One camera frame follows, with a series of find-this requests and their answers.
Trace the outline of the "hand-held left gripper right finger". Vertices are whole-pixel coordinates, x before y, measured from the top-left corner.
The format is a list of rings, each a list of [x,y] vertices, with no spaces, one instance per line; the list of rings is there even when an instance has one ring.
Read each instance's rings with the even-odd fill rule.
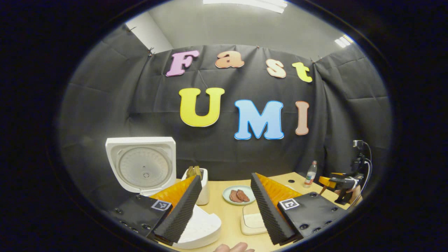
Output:
[[[347,213],[317,192],[301,194],[258,173],[251,189],[274,245],[307,238]]]

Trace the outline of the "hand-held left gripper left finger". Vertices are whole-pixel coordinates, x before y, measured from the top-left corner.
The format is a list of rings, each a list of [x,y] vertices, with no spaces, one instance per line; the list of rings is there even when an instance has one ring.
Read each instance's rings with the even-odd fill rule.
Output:
[[[132,196],[107,213],[139,235],[171,246],[184,233],[201,190],[201,177],[195,175],[151,197]]]

